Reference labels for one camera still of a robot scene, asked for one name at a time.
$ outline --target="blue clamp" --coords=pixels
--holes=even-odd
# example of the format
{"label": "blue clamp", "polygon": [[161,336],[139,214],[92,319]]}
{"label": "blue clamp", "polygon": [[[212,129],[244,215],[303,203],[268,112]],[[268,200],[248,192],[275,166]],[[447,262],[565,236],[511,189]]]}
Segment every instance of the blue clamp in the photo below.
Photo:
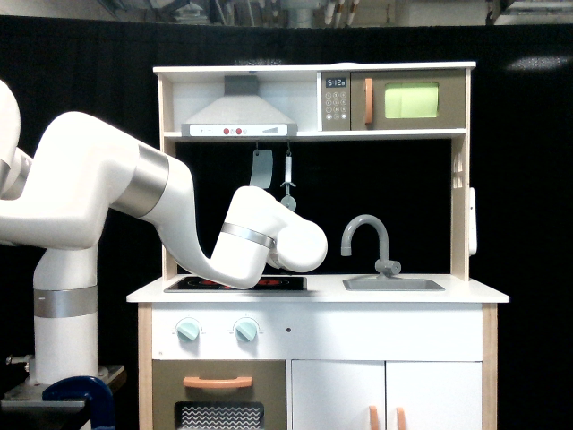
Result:
{"label": "blue clamp", "polygon": [[74,376],[53,383],[42,393],[42,400],[86,399],[90,403],[92,430],[115,430],[114,395],[93,376]]}

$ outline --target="stove knob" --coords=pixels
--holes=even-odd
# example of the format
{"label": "stove knob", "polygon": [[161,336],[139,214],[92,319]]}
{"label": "stove knob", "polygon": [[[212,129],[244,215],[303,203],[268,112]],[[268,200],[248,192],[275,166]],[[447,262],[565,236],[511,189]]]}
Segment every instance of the stove knob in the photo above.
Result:
{"label": "stove knob", "polygon": [[193,318],[184,318],[181,320],[177,327],[177,337],[183,342],[193,342],[199,336],[201,331],[201,326]]}
{"label": "stove knob", "polygon": [[242,342],[251,342],[257,337],[257,323],[251,318],[241,318],[235,323],[235,336]]}

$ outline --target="oven door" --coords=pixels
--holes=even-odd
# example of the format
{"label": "oven door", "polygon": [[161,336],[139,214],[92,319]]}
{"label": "oven door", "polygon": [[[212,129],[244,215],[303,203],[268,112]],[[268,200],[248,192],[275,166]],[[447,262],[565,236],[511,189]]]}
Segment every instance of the oven door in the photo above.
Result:
{"label": "oven door", "polygon": [[351,130],[466,128],[466,71],[351,74]]}
{"label": "oven door", "polygon": [[153,360],[154,430],[286,430],[283,360]]}

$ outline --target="microwave window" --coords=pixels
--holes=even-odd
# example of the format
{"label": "microwave window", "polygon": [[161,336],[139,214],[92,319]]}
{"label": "microwave window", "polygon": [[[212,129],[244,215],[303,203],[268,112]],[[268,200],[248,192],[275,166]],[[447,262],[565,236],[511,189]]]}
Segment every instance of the microwave window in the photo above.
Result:
{"label": "microwave window", "polygon": [[327,78],[326,88],[344,88],[346,87],[346,78]]}
{"label": "microwave window", "polygon": [[387,83],[384,113],[387,118],[435,118],[438,116],[437,82]]}

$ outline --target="countertop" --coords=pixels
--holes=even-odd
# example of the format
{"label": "countertop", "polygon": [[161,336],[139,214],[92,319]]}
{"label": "countertop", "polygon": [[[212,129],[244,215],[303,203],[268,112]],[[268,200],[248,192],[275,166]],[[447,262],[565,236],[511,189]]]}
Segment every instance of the countertop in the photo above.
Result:
{"label": "countertop", "polygon": [[347,291],[343,280],[365,274],[304,275],[307,290],[301,292],[232,290],[217,292],[165,292],[181,278],[168,281],[156,279],[127,297],[130,303],[256,303],[256,302],[367,302],[367,303],[508,303],[509,296],[471,279],[463,281],[449,274],[401,274],[397,278],[428,279],[440,284],[444,291]]}

